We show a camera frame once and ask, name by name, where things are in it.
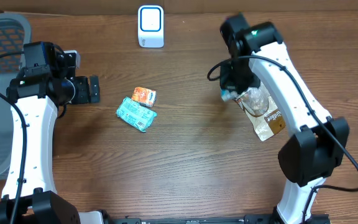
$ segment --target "robotic arm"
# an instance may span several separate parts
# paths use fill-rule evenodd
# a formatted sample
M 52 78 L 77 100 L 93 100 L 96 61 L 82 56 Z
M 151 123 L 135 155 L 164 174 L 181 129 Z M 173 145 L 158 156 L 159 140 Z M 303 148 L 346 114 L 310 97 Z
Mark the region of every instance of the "robotic arm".
M 12 109 L 14 137 L 9 176 L 2 191 L 0 223 L 94 223 L 94 224 L 166 224 L 166 223 L 233 223 L 297 224 L 327 223 L 327 215 L 311 215 L 310 203 L 316 191 L 333 169 L 341 165 L 349 127 L 344 118 L 332 119 L 311 94 L 291 63 L 283 39 L 270 22 L 250 27 L 242 14 L 230 17 L 221 26 L 221 34 L 232 59 L 216 65 L 210 80 L 220 79 L 223 90 L 242 93 L 258 88 L 262 81 L 284 117 L 289 141 L 278 153 L 287 181 L 283 197 L 270 215 L 246 215 L 244 219 L 113 220 L 105 211 L 78 213 L 57 195 L 52 177 L 52 138 L 58 107 L 67 103 L 99 101 L 97 77 L 75 77 L 80 56 L 64 52 L 48 42 L 24 46 L 26 68 L 13 79 L 7 95 L 25 118 L 27 148 L 23 188 L 16 202 L 17 180 L 22 157 L 22 124 Z M 220 76 L 210 74 L 221 66 Z M 33 215 L 24 215 L 32 207 Z
M 250 27 L 239 14 L 228 18 L 220 30 L 232 55 L 230 63 L 221 65 L 218 77 L 221 88 L 239 94 L 248 87 L 259 87 L 262 81 L 281 111 L 290 135 L 278 153 L 287 181 L 270 222 L 296 224 L 308 220 L 313 223 L 310 211 L 315 193 L 333 169 L 341 165 L 349 126 L 344 118 L 332 119 L 311 94 L 272 23 Z M 215 68 L 208 73 L 209 80 L 218 79 L 210 78 Z

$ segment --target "wood grain surface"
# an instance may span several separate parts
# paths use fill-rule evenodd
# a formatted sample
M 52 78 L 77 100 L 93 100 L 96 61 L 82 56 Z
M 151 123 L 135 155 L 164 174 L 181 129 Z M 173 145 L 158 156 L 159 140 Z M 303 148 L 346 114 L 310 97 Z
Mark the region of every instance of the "wood grain surface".
M 292 12 L 358 10 L 358 0 L 0 0 L 3 11 L 61 15 L 137 14 L 144 4 L 156 4 L 165 13 Z
M 53 177 L 60 196 L 81 212 L 113 217 L 230 217 L 271 213 L 285 176 L 277 153 L 287 131 L 260 142 L 244 112 L 223 103 L 208 70 L 228 58 L 219 26 L 228 14 L 165 16 L 165 46 L 142 49 L 136 16 L 30 16 L 33 41 L 81 54 L 78 75 L 99 75 L 101 102 L 69 106 L 56 123 Z M 351 127 L 358 161 L 358 11 L 245 14 L 272 21 L 319 102 Z M 116 116 L 135 87 L 157 91 L 146 133 Z M 344 159 L 327 181 L 358 186 Z M 0 196 L 4 181 L 0 181 Z M 358 193 L 321 190 L 314 213 L 358 223 Z

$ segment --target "white plug adapter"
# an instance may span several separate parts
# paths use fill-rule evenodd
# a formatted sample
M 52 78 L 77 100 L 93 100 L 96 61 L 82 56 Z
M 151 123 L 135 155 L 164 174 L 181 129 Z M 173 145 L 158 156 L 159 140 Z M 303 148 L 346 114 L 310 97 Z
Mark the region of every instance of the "white plug adapter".
M 141 6 L 137 11 L 137 37 L 141 47 L 164 46 L 164 10 L 160 6 Z

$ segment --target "brown label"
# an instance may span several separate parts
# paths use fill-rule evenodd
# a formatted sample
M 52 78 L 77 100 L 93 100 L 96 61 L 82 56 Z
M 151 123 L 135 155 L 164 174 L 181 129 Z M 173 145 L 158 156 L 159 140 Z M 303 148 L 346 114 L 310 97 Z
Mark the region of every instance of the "brown label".
M 278 109 L 266 115 L 265 121 L 272 130 L 273 134 L 277 134 L 283 128 L 285 128 L 284 118 L 281 115 L 281 111 L 279 111 Z

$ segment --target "snack package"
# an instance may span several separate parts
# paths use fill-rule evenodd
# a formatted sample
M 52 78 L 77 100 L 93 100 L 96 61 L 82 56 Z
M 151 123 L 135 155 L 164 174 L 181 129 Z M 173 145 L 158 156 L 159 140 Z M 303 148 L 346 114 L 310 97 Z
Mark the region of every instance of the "snack package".
M 157 116 L 156 112 L 141 106 L 129 97 L 125 97 L 116 114 L 119 118 L 142 132 L 146 132 L 146 129 Z
M 136 87 L 134 94 L 132 94 L 132 100 L 151 108 L 154 105 L 156 96 L 157 93 L 154 90 L 143 87 Z
M 284 118 L 262 82 L 259 88 L 249 88 L 234 101 L 248 116 L 261 141 L 285 128 Z

